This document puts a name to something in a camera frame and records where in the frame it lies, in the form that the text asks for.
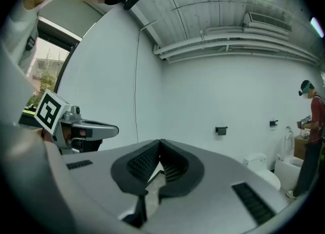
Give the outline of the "brown cardboard box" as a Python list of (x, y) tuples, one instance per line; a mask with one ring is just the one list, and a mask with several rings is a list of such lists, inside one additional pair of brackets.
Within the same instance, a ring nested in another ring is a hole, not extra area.
[(302, 136), (296, 136), (294, 141), (294, 156), (304, 160), (306, 153), (306, 145), (308, 139), (303, 138)]

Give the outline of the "person's left forearm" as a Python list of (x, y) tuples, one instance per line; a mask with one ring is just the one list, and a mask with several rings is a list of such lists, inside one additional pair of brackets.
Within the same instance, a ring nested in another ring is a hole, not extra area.
[(40, 136), (45, 142), (53, 142), (51, 134), (44, 128), (38, 128), (35, 130), (35, 133)]

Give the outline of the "long ceiling light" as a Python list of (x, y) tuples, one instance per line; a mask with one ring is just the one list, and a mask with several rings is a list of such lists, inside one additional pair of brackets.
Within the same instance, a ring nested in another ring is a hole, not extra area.
[(312, 25), (312, 27), (316, 30), (317, 34), (323, 38), (324, 37), (324, 32), (318, 22), (318, 20), (315, 17), (312, 17), (310, 20), (310, 24)]

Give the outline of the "bundle of white ceiling pipes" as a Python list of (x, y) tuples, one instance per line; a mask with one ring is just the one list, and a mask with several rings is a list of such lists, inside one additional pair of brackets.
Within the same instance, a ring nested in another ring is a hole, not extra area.
[(161, 59), (174, 61), (191, 57), (256, 54), (279, 58), (292, 58), (309, 64), (321, 64), (325, 61), (325, 47), (316, 53), (289, 41), (289, 37), (275, 31), (239, 27), (216, 29), (198, 37), (183, 40), (167, 46), (156, 44), (153, 53)]

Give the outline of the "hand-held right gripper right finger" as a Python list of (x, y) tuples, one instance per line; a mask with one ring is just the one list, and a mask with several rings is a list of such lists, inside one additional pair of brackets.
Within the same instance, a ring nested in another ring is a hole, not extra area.
[(163, 143), (196, 156), (204, 166), (200, 183), (187, 195), (163, 198), (142, 226), (147, 234), (241, 234), (258, 227), (236, 189), (246, 185), (259, 205), (276, 216), (288, 205), (282, 194), (242, 163), (219, 153), (184, 143)]

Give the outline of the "white toilet with chrome lever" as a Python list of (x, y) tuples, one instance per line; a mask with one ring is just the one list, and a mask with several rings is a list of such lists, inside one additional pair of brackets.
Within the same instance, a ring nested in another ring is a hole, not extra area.
[(277, 191), (280, 190), (281, 183), (278, 177), (268, 170), (267, 156), (263, 153), (251, 153), (243, 158), (243, 164), (260, 176), (263, 180), (268, 182)]

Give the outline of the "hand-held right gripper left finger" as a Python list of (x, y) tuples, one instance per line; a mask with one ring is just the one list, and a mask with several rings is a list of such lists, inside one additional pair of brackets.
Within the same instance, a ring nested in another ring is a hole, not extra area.
[(147, 216), (145, 205), (159, 144), (159, 140), (148, 140), (62, 156), (73, 192), (68, 203), (79, 232), (161, 231), (161, 223)]

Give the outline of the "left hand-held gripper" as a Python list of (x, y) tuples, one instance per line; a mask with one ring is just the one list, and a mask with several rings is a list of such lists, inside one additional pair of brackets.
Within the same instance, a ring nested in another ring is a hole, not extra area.
[[(34, 118), (51, 134), (61, 154), (98, 151), (101, 140), (119, 134), (119, 128), (115, 125), (81, 119), (78, 106), (72, 106), (49, 89), (44, 92)], [(81, 128), (75, 127), (74, 124), (80, 121)]]

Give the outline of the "person's white shirt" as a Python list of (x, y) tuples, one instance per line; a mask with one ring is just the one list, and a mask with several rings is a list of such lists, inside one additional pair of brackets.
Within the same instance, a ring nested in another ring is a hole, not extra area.
[(17, 0), (0, 28), (0, 68), (11, 65), (24, 77), (36, 53), (39, 11), (53, 0), (45, 0), (28, 10)]

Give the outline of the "black-framed window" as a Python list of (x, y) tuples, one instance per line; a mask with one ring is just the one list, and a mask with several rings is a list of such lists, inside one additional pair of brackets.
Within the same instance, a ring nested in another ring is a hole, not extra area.
[(36, 51), (26, 73), (35, 91), (23, 110), (20, 125), (31, 129), (41, 127), (34, 119), (41, 97), (47, 89), (58, 91), (63, 72), (81, 40), (67, 29), (39, 17)]

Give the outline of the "white wall air conditioner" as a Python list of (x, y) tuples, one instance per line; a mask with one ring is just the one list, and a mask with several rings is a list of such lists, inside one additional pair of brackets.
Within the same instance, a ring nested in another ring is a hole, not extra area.
[(244, 15), (243, 24), (245, 27), (264, 29), (286, 36), (292, 32), (291, 25), (286, 22), (254, 12)]

